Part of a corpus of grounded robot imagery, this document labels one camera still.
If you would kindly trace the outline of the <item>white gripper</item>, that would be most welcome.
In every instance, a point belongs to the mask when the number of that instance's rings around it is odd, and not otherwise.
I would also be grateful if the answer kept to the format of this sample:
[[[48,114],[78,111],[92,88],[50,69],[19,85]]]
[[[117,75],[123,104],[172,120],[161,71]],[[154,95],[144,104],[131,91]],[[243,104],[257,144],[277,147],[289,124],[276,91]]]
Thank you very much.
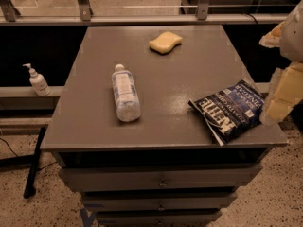
[[[282,122],[303,100],[303,0],[281,22],[259,40],[267,48],[280,47],[280,54],[291,64],[277,68],[271,77],[269,94],[259,117],[264,125]]]

